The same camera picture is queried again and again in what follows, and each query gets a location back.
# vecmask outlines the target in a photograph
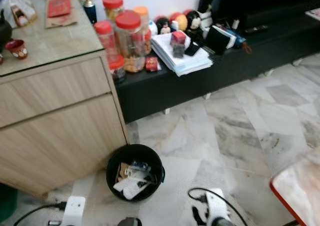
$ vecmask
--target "snack jar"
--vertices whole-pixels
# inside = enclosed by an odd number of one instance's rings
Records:
[[[117,46],[115,41],[114,31],[110,22],[101,21],[94,25],[95,32],[97,33],[99,40],[105,48],[106,58],[108,63],[116,62],[118,57]]]
[[[126,10],[116,17],[115,24],[125,70],[133,73],[142,70],[145,67],[145,40],[140,28],[140,16]]]
[[[144,36],[144,53],[145,55],[149,55],[152,51],[151,47],[151,30],[148,30],[147,34]]]
[[[125,60],[124,57],[119,55],[116,62],[110,63],[109,68],[114,83],[123,82],[126,78],[126,71],[124,69]]]
[[[135,7],[133,9],[141,18],[141,29],[147,34],[149,31],[149,12],[147,7]]]
[[[116,17],[124,12],[124,0],[102,0],[105,14],[110,21],[114,22]]]

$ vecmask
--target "black cable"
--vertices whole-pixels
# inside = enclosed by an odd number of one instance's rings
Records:
[[[210,193],[213,193],[215,196],[217,196],[218,198],[220,198],[221,200],[223,200],[226,204],[228,204],[232,209],[233,211],[236,212],[236,214],[239,216],[239,218],[241,219],[241,221],[243,222],[243,224],[245,226],[248,226],[248,224],[246,223],[246,221],[244,220],[244,218],[242,217],[242,215],[238,212],[238,210],[236,210],[236,208],[228,202],[228,200],[224,199],[223,197],[221,197],[219,194],[209,190],[209,189],[206,189],[206,188],[203,188],[203,187],[193,187],[193,188],[190,188],[189,191],[188,191],[188,196],[190,198],[192,198],[193,200],[199,200],[198,198],[195,198],[193,196],[191,196],[191,192],[194,191],[194,190],[203,190],[203,191],[207,191],[207,192],[210,192]]]
[[[43,209],[43,208],[48,208],[48,207],[57,207],[59,210],[65,210],[67,202],[60,202],[60,203],[54,203],[54,204],[48,204],[48,205],[43,205],[40,207],[35,208],[34,210],[31,210],[30,212],[26,213],[23,215],[21,218],[19,218],[13,226],[17,226],[22,220],[24,220],[26,217],[28,217],[30,214]]]

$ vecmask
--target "glass countertop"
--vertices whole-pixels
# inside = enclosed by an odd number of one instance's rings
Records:
[[[45,29],[45,0],[30,1],[34,5],[37,19],[12,32],[13,39],[25,41],[28,56],[19,60],[4,49],[0,77],[104,49],[78,0],[71,0],[77,23],[50,29]]]

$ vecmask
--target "marble floor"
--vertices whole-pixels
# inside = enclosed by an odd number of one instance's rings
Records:
[[[283,225],[294,218],[269,189],[270,179],[320,145],[320,55],[301,65],[285,65],[128,125],[132,143],[153,148],[166,169],[164,183],[141,203],[115,198],[105,172],[90,175],[49,194],[87,198],[84,225],[116,225],[127,216],[143,225],[196,225],[187,196],[193,186],[219,187],[245,216],[248,225]],[[12,225],[39,199],[20,193],[18,210],[1,226]],[[52,210],[34,214],[22,225],[46,225]],[[232,213],[237,225],[242,225]]]

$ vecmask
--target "cabinet leg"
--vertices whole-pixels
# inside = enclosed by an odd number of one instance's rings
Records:
[[[168,115],[168,114],[170,113],[170,108],[165,109],[165,110],[163,111],[163,113],[164,113],[165,115]]]
[[[273,69],[271,69],[270,71],[264,72],[264,75],[265,75],[266,77],[269,77],[269,76],[271,76],[272,72],[274,72]]]
[[[297,67],[300,65],[300,63],[302,62],[303,58],[300,58],[298,60],[295,60],[291,63],[291,65],[293,65],[294,67]]]
[[[208,100],[208,99],[210,98],[210,96],[211,96],[211,93],[207,93],[207,94],[205,94],[205,95],[203,96],[203,98],[204,98],[205,100]]]

